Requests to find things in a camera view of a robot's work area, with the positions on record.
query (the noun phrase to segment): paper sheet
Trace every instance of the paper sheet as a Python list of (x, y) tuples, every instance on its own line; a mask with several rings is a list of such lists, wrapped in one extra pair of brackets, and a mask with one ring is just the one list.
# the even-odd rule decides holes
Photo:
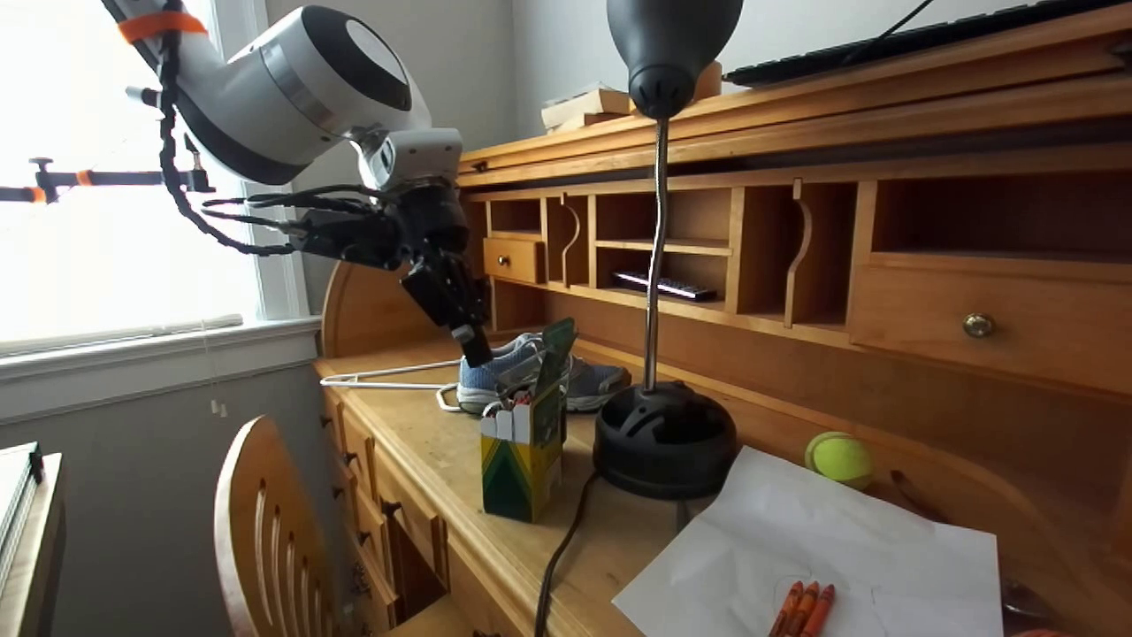
[(827, 637), (999, 637), (995, 535), (931, 523), (758, 451), (615, 605), (647, 637), (761, 637), (797, 581), (838, 588)]

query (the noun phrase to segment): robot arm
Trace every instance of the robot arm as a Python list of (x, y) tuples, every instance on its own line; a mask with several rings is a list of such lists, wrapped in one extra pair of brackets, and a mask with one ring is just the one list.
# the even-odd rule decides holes
[(175, 34), (175, 114), (232, 175), (286, 186), (325, 149), (350, 141), (360, 182), (377, 193), (376, 208), (311, 208), (293, 232), (293, 249), (381, 271), (406, 266), (403, 287), (423, 314), (453, 334), (470, 365), (491, 357), (458, 266), (458, 133), (430, 129), (420, 89), (376, 28), (328, 6), (297, 6), (222, 60), (179, 5), (102, 5), (154, 70), (166, 34)]

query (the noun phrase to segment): wooden chair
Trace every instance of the wooden chair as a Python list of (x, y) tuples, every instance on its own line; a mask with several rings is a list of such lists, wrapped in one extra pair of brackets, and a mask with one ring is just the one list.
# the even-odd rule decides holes
[(319, 517), (267, 418), (251, 418), (222, 458), (211, 543), (236, 637), (350, 635)]

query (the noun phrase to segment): white wall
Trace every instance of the white wall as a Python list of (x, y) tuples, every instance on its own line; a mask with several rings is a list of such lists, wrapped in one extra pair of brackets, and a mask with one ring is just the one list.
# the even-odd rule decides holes
[[(881, 37), (919, 0), (746, 0), (722, 68)], [(946, 22), (1018, 0), (932, 0), (913, 24)], [(536, 111), (551, 100), (627, 84), (609, 39), (604, 0), (512, 0), (515, 24), (515, 135), (541, 135)]]

